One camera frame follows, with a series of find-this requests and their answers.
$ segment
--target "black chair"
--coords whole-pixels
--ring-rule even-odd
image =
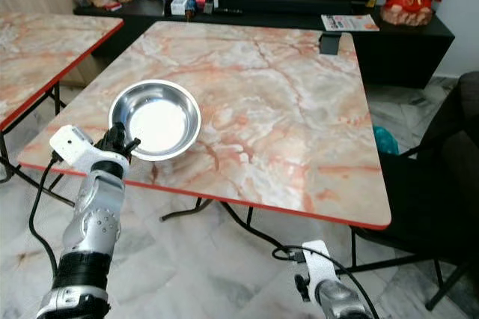
[[[479,259],[479,72],[460,78],[419,146],[400,156],[379,154],[379,159],[392,221],[384,231],[351,227],[349,269],[433,260],[439,291],[426,303],[432,310]],[[356,235],[412,254],[357,265]],[[445,282],[439,261],[457,265]]]

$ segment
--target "tiled floor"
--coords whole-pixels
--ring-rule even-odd
[[[435,80],[424,91],[370,86],[367,98],[373,122],[390,130],[402,150],[410,148],[419,142],[452,85]],[[66,101],[78,93],[63,89]],[[13,157],[51,119],[52,112],[51,105],[42,105],[7,137]],[[38,172],[28,172],[38,179]],[[56,190],[75,198],[79,184],[78,178],[64,178]],[[34,317],[51,282],[47,257],[27,229],[33,199],[34,189],[17,177],[0,186],[0,312],[6,319]],[[217,203],[195,216],[158,220],[194,202],[182,195],[127,189],[123,231],[109,275],[112,311],[108,318],[323,317],[296,292],[297,269],[272,260],[272,247],[244,232]],[[244,207],[234,208],[245,214]],[[43,196],[37,229],[57,257],[70,217],[71,208]],[[264,210],[255,211],[252,224],[284,243],[322,239],[332,256],[350,264],[350,233],[344,225]],[[397,255],[393,249],[363,240],[358,251],[361,263]],[[428,312],[424,302],[437,286],[427,264],[359,273],[357,278],[382,318],[454,319],[477,314],[472,297],[462,303],[467,315],[448,297]]]

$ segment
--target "red table edge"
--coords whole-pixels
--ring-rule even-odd
[[[100,46],[103,42],[108,40],[116,31],[118,31],[124,25],[124,21],[121,20],[113,29],[108,31],[103,37],[101,37],[93,46],[83,52],[75,61],[70,63],[67,67],[65,67],[59,74],[52,78],[50,82],[44,85],[40,90],[38,90],[35,94],[33,94],[30,98],[28,98],[19,108],[15,109],[12,113],[10,113],[1,123],[0,123],[0,130],[3,130],[8,124],[15,120],[16,117],[21,115],[28,107],[34,103],[36,99],[38,99],[42,94],[48,91],[52,86],[54,86],[57,82],[60,82],[61,78],[70,72],[78,63],[80,63],[83,58],[87,55],[92,53],[98,46]]]
[[[41,170],[41,171],[45,170],[45,168],[46,168],[46,165],[43,167],[41,165],[28,164],[28,163],[25,163],[25,162],[19,162],[19,163],[24,167],[38,169],[38,170]],[[73,171],[73,170],[69,170],[69,169],[52,168],[52,171],[54,171],[56,173],[66,174],[66,175],[75,175],[77,177],[85,177],[86,176],[85,173],[81,173],[79,171]],[[273,206],[270,206],[270,205],[265,205],[265,204],[260,204],[260,203],[245,202],[245,201],[240,201],[238,199],[223,198],[223,197],[218,197],[217,195],[205,195],[205,194],[201,194],[199,192],[190,192],[188,190],[168,188],[168,187],[165,187],[165,186],[157,186],[155,184],[140,183],[140,182],[134,182],[134,181],[131,181],[131,180],[125,180],[125,183],[129,184],[131,186],[138,186],[140,188],[157,189],[157,190],[162,190],[164,192],[190,195],[190,196],[193,196],[193,197],[202,197],[202,198],[205,198],[205,199],[215,199],[217,201],[226,201],[227,203],[241,204],[241,205],[245,205],[247,207],[256,207],[256,208],[260,208],[260,209],[271,210],[271,211],[274,211],[274,212],[293,214],[293,215],[296,215],[296,216],[304,216],[304,217],[307,217],[307,218],[321,219],[321,220],[326,220],[327,222],[335,222],[335,223],[339,223],[339,224],[352,225],[354,227],[373,229],[375,231],[382,231],[382,230],[386,229],[391,224],[391,216],[389,216],[389,223],[388,224],[374,225],[374,224],[370,224],[370,223],[354,222],[354,221],[351,221],[351,220],[334,218],[334,217],[331,217],[331,216],[322,216],[320,214],[311,214],[311,213],[306,213],[306,212],[300,212],[298,210],[284,209],[284,208],[280,208],[280,207],[273,207]]]

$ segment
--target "metal bowl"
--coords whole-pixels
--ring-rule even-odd
[[[148,79],[123,90],[113,101],[109,127],[121,122],[125,142],[141,140],[132,155],[141,160],[169,160],[186,151],[198,137],[201,114],[195,98],[176,83]]]

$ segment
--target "marble-patterned table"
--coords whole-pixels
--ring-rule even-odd
[[[45,168],[49,137],[65,124],[100,139],[121,90],[167,79],[198,101],[200,135],[171,162],[133,158],[128,184],[385,228],[391,214],[353,39],[343,34],[338,55],[320,55],[319,36],[157,22],[25,147],[19,161]],[[82,175],[65,164],[54,170]]]
[[[0,130],[122,25],[117,18],[0,13]]]

